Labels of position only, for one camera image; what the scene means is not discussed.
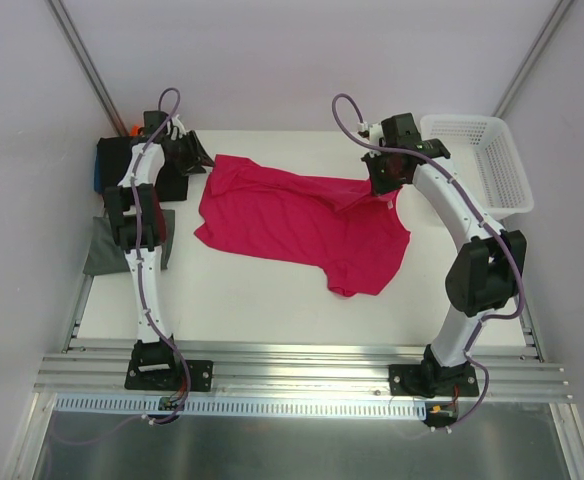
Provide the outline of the pink t shirt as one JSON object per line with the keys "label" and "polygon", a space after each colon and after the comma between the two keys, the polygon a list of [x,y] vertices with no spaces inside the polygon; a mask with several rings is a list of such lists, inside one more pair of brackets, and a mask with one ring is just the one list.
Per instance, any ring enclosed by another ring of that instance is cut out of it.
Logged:
{"label": "pink t shirt", "polygon": [[336,295],[376,296],[400,270],[411,240],[397,199],[373,195],[367,180],[298,175],[219,155],[195,235],[226,253],[317,267]]}

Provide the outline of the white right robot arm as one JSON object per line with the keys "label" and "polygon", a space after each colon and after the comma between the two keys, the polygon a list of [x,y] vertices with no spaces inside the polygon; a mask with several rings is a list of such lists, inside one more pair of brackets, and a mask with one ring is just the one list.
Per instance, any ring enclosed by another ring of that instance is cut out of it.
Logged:
{"label": "white right robot arm", "polygon": [[410,132],[396,138],[372,131],[361,134],[363,157],[376,194],[412,185],[434,208],[457,250],[445,278],[450,308],[436,338],[418,364],[389,368],[393,394],[425,398],[478,393],[471,351],[485,323],[504,318],[511,298],[522,300],[522,269],[527,241],[508,231],[481,208],[463,185],[449,150],[438,139]]}

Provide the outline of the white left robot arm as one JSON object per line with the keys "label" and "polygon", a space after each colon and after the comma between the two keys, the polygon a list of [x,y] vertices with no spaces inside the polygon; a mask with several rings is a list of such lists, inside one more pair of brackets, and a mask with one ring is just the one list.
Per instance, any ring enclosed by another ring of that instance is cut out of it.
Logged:
{"label": "white left robot arm", "polygon": [[157,181],[171,166],[181,179],[204,173],[213,164],[201,150],[194,131],[178,120],[158,118],[154,111],[129,144],[130,160],[116,183],[103,191],[110,235],[123,254],[131,276],[136,306],[137,340],[129,376],[149,377],[160,388],[171,388],[183,372],[170,323],[164,319],[159,293],[161,262],[168,225],[161,208]]}

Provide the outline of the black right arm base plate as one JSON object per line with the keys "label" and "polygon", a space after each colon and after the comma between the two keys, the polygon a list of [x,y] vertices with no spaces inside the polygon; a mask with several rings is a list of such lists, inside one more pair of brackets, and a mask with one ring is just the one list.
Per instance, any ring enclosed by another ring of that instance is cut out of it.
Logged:
{"label": "black right arm base plate", "polygon": [[465,362],[454,367],[421,364],[391,364],[388,382],[392,396],[434,398],[479,396],[475,369]]}

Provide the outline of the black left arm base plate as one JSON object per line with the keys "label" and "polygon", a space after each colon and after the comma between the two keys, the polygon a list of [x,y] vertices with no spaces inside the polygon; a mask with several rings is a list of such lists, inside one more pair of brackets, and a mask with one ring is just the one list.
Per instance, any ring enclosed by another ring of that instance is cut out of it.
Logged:
{"label": "black left arm base plate", "polygon": [[209,392],[212,386],[214,363],[210,360],[187,360],[189,377],[183,366],[160,363],[140,366],[130,362],[124,381],[124,388],[131,391],[176,391],[184,382],[193,392]]}

